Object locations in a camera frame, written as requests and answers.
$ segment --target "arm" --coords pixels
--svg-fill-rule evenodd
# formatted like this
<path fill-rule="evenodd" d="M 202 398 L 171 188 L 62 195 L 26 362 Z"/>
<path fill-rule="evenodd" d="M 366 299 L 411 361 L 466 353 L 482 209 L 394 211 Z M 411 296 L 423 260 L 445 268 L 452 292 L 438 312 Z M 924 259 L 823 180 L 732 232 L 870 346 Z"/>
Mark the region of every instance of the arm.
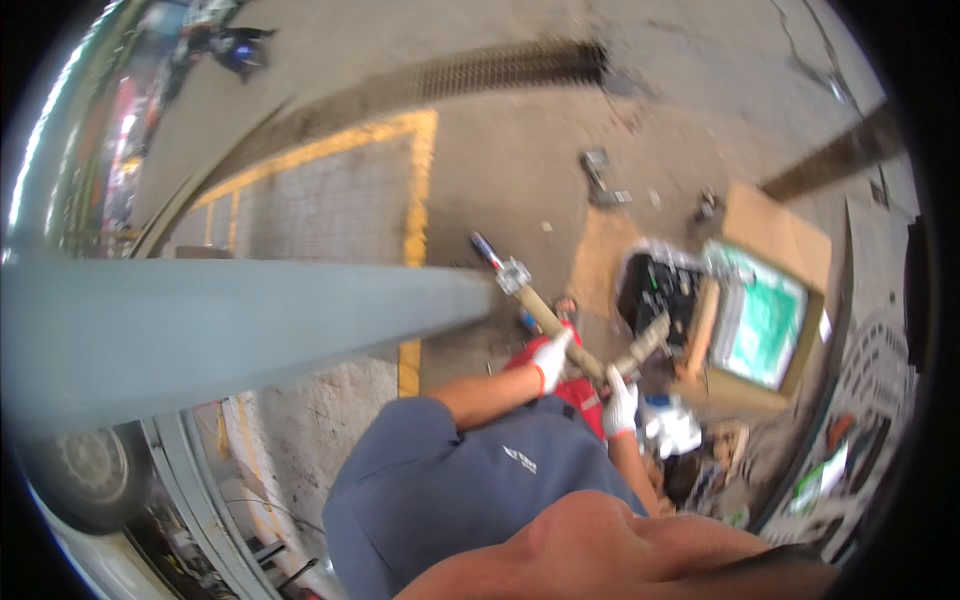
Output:
<path fill-rule="evenodd" d="M 493 376 L 460 377 L 425 396 L 439 400 L 453 416 L 457 431 L 479 427 L 540 395 L 540 372 L 533 364 Z"/>
<path fill-rule="evenodd" d="M 660 516 L 660 502 L 640 458 L 640 446 L 636 443 L 636 437 L 624 432 L 608 440 L 608 443 L 610 462 L 640 499 L 647 513 L 653 518 Z"/>

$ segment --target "metal grate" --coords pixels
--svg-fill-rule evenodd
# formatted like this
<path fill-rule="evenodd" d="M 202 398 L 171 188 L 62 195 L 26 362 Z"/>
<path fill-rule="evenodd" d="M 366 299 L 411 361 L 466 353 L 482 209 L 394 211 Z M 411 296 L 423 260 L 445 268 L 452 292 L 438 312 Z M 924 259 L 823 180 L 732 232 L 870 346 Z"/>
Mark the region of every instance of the metal grate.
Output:
<path fill-rule="evenodd" d="M 607 68 L 607 51 L 601 44 L 558 40 L 485 48 L 371 77 L 279 120 L 268 121 L 230 152 L 202 188 L 267 156 L 326 137 L 377 114 L 487 90 L 601 85 Z"/>

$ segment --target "cable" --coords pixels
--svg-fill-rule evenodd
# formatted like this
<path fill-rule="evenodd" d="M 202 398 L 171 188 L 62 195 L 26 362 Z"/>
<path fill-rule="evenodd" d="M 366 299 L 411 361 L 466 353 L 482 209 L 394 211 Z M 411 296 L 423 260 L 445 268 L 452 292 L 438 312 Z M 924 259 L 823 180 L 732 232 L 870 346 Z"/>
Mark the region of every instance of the cable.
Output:
<path fill-rule="evenodd" d="M 267 502 L 266 500 L 258 500 L 256 498 L 234 498 L 232 500 L 224 500 L 225 504 L 229 504 L 230 502 L 256 502 L 257 504 L 262 504 L 265 508 L 267 508 L 267 510 L 277 509 L 283 512 L 284 514 L 286 514 L 288 517 L 292 518 L 295 523 L 301 523 L 303 525 L 306 525 L 310 529 L 313 529 L 314 531 L 318 531 L 321 534 L 323 534 L 324 537 L 326 537 L 326 531 L 324 531 L 324 528 L 321 527 L 320 525 L 314 525 L 313 523 L 306 520 L 305 518 L 300 518 L 299 516 L 294 515 L 284 507 L 278 506 L 277 504 L 274 504 L 272 502 Z"/>

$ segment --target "hand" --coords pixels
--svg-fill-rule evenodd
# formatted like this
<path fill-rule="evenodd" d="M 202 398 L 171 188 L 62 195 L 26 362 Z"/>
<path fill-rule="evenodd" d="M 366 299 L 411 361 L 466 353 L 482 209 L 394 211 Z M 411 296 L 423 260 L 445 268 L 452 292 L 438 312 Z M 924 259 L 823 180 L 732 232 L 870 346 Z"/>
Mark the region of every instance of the hand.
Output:
<path fill-rule="evenodd" d="M 607 368 L 607 383 L 610 384 L 612 394 L 607 408 L 603 411 L 600 422 L 603 424 L 604 435 L 608 440 L 625 433 L 636 432 L 636 407 L 639 404 L 639 393 L 636 384 L 627 385 L 623 376 L 614 365 Z"/>
<path fill-rule="evenodd" d="M 540 393 L 537 397 L 550 394 L 557 389 L 560 375 L 566 363 L 566 347 L 573 339 L 573 330 L 564 327 L 564 332 L 537 348 L 530 363 L 540 372 Z"/>

